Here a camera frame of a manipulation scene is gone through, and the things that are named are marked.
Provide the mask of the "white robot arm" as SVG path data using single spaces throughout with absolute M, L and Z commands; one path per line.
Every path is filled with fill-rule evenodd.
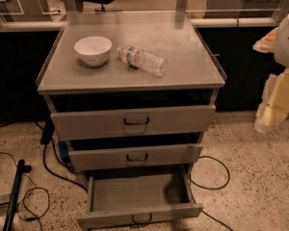
M 289 116 L 289 13 L 276 28 L 258 40 L 253 49 L 273 53 L 275 61 L 285 67 L 281 74 L 269 75 L 256 112 L 254 128 L 260 133 L 267 133 Z

